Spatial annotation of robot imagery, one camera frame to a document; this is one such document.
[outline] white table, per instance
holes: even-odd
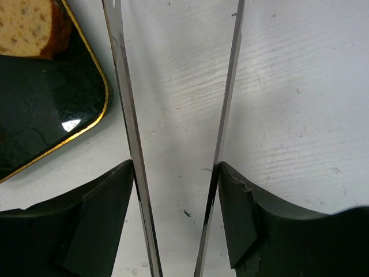
[[[69,2],[116,90],[100,0]],[[164,276],[188,277],[201,235],[237,0],[125,0],[123,7]],[[334,213],[369,204],[368,26],[366,0],[248,0],[224,160],[307,208]],[[60,195],[128,158],[115,101],[95,128],[0,185],[0,210]],[[149,276],[135,190],[113,276],[134,275]],[[235,276],[219,202],[204,276]]]

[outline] gold tray rim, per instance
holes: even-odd
[[[88,50],[88,52],[90,53],[93,62],[95,63],[95,66],[97,67],[103,82],[104,82],[104,86],[105,86],[105,101],[104,101],[104,107],[103,110],[101,111],[100,115],[98,116],[98,118],[92,122],[90,125],[88,125],[85,129],[80,130],[78,133],[68,137],[66,140],[62,141],[61,143],[59,143],[58,145],[54,146],[53,148],[49,149],[48,151],[46,151],[45,153],[41,154],[40,156],[36,157],[34,160],[30,161],[29,163],[25,164],[24,166],[20,167],[19,169],[17,169],[16,171],[12,172],[11,174],[9,174],[8,176],[6,176],[5,178],[0,180],[0,184],[6,180],[8,180],[9,178],[11,178],[12,176],[16,175],[17,173],[19,173],[20,171],[22,171],[23,169],[29,167],[30,165],[36,163],[37,161],[39,161],[40,159],[42,159],[43,157],[47,156],[48,154],[54,152],[55,150],[57,150],[58,148],[60,148],[61,146],[67,144],[68,142],[74,140],[76,137],[80,136],[81,134],[85,133],[87,130],[93,128],[95,125],[97,125],[102,117],[104,116],[104,114],[106,113],[107,107],[108,107],[108,101],[109,101],[109,86],[108,86],[108,82],[107,79],[105,77],[105,74],[103,72],[103,70],[101,69],[101,66],[99,65],[99,63],[97,62],[97,59],[94,55],[94,53],[92,52],[90,45],[88,44],[86,37],[84,36],[80,25],[78,24],[76,18],[74,17],[73,13],[71,12],[71,9],[69,8],[69,5],[67,4],[66,0],[61,0],[63,3],[63,6],[65,7],[65,9],[68,12],[68,15],[70,16],[74,26],[77,28],[78,33],[81,36],[82,41],[84,42],[84,44],[86,45],[86,48]]]

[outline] metal blade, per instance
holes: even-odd
[[[128,70],[128,61],[123,35],[121,0],[103,0],[103,8],[114,59],[115,73],[118,79],[128,143],[131,158],[134,163],[135,184],[140,204],[142,224],[144,226],[151,276],[162,277],[163,272],[161,269],[159,250],[156,241],[144,156],[142,154],[132,85]]]
[[[240,45],[241,45],[241,39],[242,39],[241,28],[242,28],[242,22],[243,22],[243,12],[244,12],[244,0],[239,0],[238,8],[237,8],[235,30],[233,34],[233,41],[232,41],[232,47],[231,47],[231,57],[229,59],[229,65],[228,65],[227,81],[225,83],[224,100],[223,100],[223,106],[222,106],[221,116],[220,116],[217,144],[215,147],[213,172],[212,172],[212,177],[210,180],[210,188],[209,188],[208,200],[206,203],[204,225],[202,228],[200,246],[199,246],[196,267],[195,267],[195,274],[194,274],[195,277],[202,277],[202,274],[204,272],[206,249],[208,248],[210,225],[212,222],[214,201],[215,201],[215,197],[217,193],[217,185],[218,185],[218,177],[219,177],[219,163],[221,162],[221,159],[222,159],[223,145],[224,145],[225,133],[227,131],[227,124],[228,124],[228,117],[229,117],[229,109],[231,106],[233,87],[234,87],[235,77],[236,77],[238,56],[240,53]]]

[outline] bread slice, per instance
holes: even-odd
[[[72,26],[57,0],[0,0],[0,54],[50,59],[67,48]]]

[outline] glossy black surface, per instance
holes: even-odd
[[[0,180],[95,122],[106,98],[75,28],[52,61],[0,55],[0,89]]]

